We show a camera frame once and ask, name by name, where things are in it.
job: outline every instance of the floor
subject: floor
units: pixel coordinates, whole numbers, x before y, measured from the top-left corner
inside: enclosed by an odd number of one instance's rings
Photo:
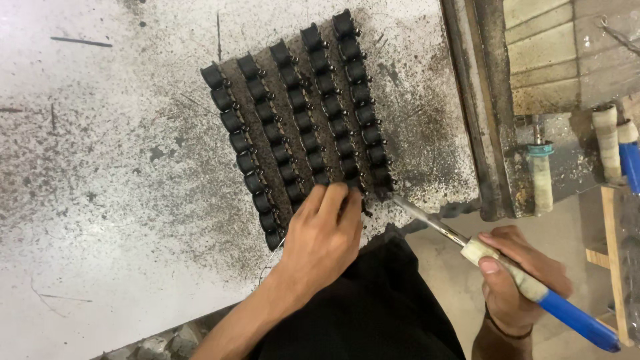
[[[595,188],[555,205],[540,218],[503,219],[488,223],[478,213],[445,221],[464,235],[516,224],[527,240],[551,258],[564,263],[575,293],[571,302],[592,315],[606,312],[612,300],[608,270],[588,263],[585,246],[604,237],[600,191]],[[451,319],[470,359],[471,346],[484,314],[482,275],[458,254],[459,248],[432,229],[407,236],[420,260],[419,271]],[[620,354],[600,351],[551,316],[544,317],[533,332],[535,359],[638,359],[640,349],[624,348]]]

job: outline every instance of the blue handle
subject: blue handle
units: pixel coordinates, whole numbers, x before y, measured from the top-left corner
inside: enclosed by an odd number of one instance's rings
[[[627,183],[633,193],[640,193],[640,150],[637,142],[621,143],[620,165],[622,174],[627,176]]]
[[[597,347],[609,352],[620,351],[620,341],[615,332],[553,291],[549,290],[538,305]]]

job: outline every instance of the black coil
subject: black coil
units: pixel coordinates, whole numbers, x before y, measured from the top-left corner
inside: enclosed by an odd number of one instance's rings
[[[350,130],[345,118],[349,112],[344,109],[340,101],[342,89],[339,89],[335,84],[333,78],[335,66],[331,64],[326,53],[329,43],[322,39],[314,22],[311,23],[309,28],[301,30],[300,35],[307,50],[309,64],[316,81],[316,88],[320,93],[322,108],[327,116],[335,147],[340,157],[340,168],[344,174],[343,180],[349,187],[356,187],[366,195],[367,192],[362,182],[363,174],[360,171],[358,161],[359,153],[355,151],[351,141],[351,137],[355,132]],[[363,213],[371,217],[372,213],[364,207],[364,199],[362,200],[362,205]]]
[[[285,230],[278,219],[278,208],[270,196],[271,190],[255,157],[248,127],[239,111],[240,106],[230,90],[232,83],[216,63],[200,69],[200,73],[211,89],[211,99],[221,111],[220,120],[229,131],[229,141],[236,152],[238,168],[244,175],[247,189],[253,195],[253,204],[265,232],[265,241],[269,250],[274,251],[284,237]]]
[[[289,48],[280,40],[269,48],[271,57],[278,66],[280,80],[287,90],[289,105],[293,111],[293,119],[300,132],[300,142],[307,154],[307,163],[311,168],[314,183],[329,185],[331,177],[330,168],[326,166],[324,151],[316,135],[319,126],[314,122],[311,114],[312,105],[309,103],[305,87],[308,82],[300,76],[297,64],[298,59],[291,56]]]
[[[357,37],[361,31],[356,28],[351,12],[345,9],[332,17],[333,34],[338,41],[338,51],[349,82],[349,93],[355,107],[355,115],[360,126],[360,134],[365,143],[365,151],[370,161],[370,170],[376,195],[384,198],[394,191],[394,180],[389,173],[393,161],[388,158],[380,131],[382,121],[376,118],[375,100],[371,97],[369,83],[372,78],[367,75],[364,60],[367,54],[360,48]]]
[[[238,59],[237,64],[253,99],[256,115],[262,123],[262,132],[269,141],[273,158],[278,163],[278,173],[291,202],[291,209],[295,213],[295,210],[300,207],[307,195],[304,187],[302,187],[303,180],[296,169],[296,160],[293,158],[287,144],[289,139],[284,135],[280,125],[282,117],[276,113],[271,103],[274,95],[262,80],[267,73],[258,67],[250,53]]]

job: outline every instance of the black pants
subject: black pants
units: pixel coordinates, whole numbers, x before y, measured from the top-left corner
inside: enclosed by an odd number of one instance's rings
[[[267,333],[252,358],[464,359],[418,259],[401,233],[390,233]]]

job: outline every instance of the hand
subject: hand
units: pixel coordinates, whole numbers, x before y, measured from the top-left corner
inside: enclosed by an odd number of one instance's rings
[[[526,272],[563,298],[567,299],[573,293],[564,265],[529,245],[517,226],[496,227],[491,234],[478,234],[478,238],[519,263]],[[527,334],[544,310],[520,294],[513,278],[498,261],[485,256],[478,265],[484,276],[484,299],[495,324],[508,335]]]
[[[291,218],[275,275],[308,298],[335,281],[358,255],[361,202],[345,183],[316,185]]]

